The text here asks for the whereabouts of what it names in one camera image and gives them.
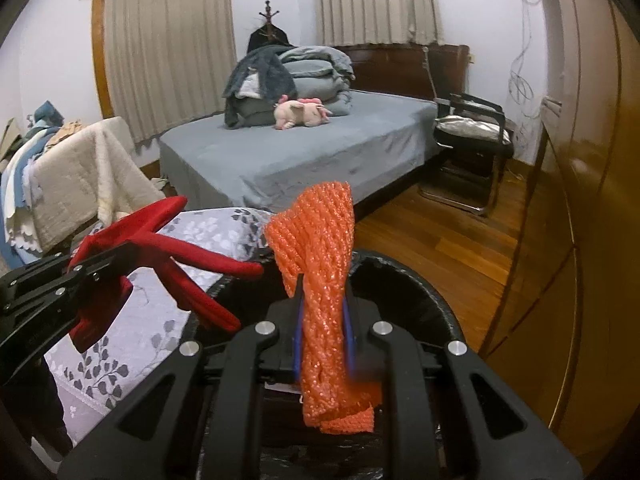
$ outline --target wooden headboard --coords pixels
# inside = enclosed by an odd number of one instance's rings
[[[339,46],[351,58],[356,79],[354,90],[384,92],[420,99],[433,99],[429,73],[425,68],[427,48],[418,44],[364,44]],[[469,47],[438,45],[428,47],[431,76],[437,97],[447,99],[465,86]]]

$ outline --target gray fitted sheet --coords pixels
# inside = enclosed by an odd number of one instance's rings
[[[288,208],[308,186],[339,180],[354,203],[440,151],[433,140],[436,105],[353,92],[351,115],[290,130],[229,130],[222,116],[182,124],[160,139],[162,174],[189,199],[187,209]]]

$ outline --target orange knitted fabric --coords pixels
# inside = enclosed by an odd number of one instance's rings
[[[323,433],[373,431],[372,406],[382,402],[380,385],[350,381],[344,364],[342,300],[353,230],[351,188],[340,182],[306,189],[265,228],[290,297],[298,275],[305,275],[303,415]]]

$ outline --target chair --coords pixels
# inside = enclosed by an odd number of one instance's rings
[[[444,150],[428,164],[419,192],[485,216],[495,205],[504,165],[513,156],[512,123],[502,107],[469,94],[434,101],[438,122],[433,137]]]

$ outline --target wooden wardrobe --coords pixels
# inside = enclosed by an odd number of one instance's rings
[[[559,1],[562,108],[480,353],[589,473],[640,420],[640,44],[612,0]]]

